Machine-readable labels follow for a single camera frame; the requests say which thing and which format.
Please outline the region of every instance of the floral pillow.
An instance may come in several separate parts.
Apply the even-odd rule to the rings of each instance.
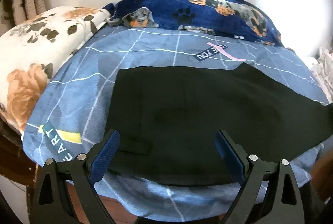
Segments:
[[[105,9],[61,6],[1,36],[0,116],[23,134],[50,79],[109,17]]]

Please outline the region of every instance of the wooden floor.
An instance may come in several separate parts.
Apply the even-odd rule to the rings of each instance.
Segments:
[[[79,202],[79,198],[76,195],[74,186],[67,183],[67,187],[79,221],[84,224],[89,224],[89,221]],[[133,223],[137,219],[135,215],[129,213],[117,200],[104,196],[100,196],[100,198],[105,208],[108,210],[109,214],[117,224]]]

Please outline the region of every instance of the blue gripper pad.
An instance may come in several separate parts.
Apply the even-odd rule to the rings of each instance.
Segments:
[[[86,162],[88,170],[88,180],[91,185],[102,180],[107,167],[120,144],[120,134],[117,130],[110,129],[103,140],[95,144],[88,152]]]
[[[240,147],[240,145],[232,142],[233,144],[231,146],[226,137],[224,136],[224,134],[226,134],[226,132],[219,131],[216,133],[216,138],[215,138],[216,148],[219,151],[220,156],[224,160],[224,163],[227,166],[233,180],[242,185],[246,180],[244,174],[245,173],[244,163],[241,161],[238,154],[232,147],[232,146]]]

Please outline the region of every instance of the orange flower print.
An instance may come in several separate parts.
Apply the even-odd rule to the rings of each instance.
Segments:
[[[32,64],[28,70],[14,70],[7,76],[9,83],[5,119],[13,120],[20,132],[48,83],[47,75],[39,64]]]
[[[76,19],[78,17],[84,17],[86,15],[93,15],[98,12],[96,8],[89,8],[89,7],[80,7],[75,10],[67,11],[63,14],[63,17],[66,19]]]

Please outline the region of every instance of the yellow stripe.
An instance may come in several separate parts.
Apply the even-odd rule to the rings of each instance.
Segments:
[[[43,126],[41,125],[38,129],[38,133],[43,134]],[[58,130],[56,129],[58,135],[61,137],[62,140],[65,141],[69,141],[72,142],[74,144],[82,144],[81,142],[81,137],[80,137],[80,133],[71,133],[71,132],[67,132],[67,131],[62,131],[62,130]]]

